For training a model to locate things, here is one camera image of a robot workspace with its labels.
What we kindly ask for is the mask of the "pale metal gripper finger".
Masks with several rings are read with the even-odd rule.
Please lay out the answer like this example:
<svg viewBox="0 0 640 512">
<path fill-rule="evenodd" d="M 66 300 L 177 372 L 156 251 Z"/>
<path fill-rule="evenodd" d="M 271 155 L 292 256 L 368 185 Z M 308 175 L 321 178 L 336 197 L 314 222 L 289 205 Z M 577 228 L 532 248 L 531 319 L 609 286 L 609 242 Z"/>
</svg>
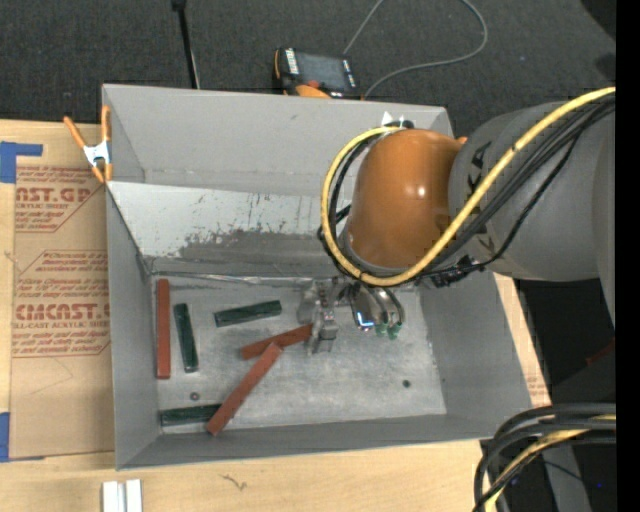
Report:
<svg viewBox="0 0 640 512">
<path fill-rule="evenodd" d="M 333 310 L 317 309 L 312 316 L 311 335 L 306 342 L 306 353 L 315 355 L 330 352 L 339 332 Z"/>
<path fill-rule="evenodd" d="M 310 324 L 318 311 L 329 310 L 334 305 L 331 292 L 334 284 L 331 280 L 313 281 L 304 288 L 301 301 L 297 308 L 297 321 L 300 324 Z"/>
</svg>

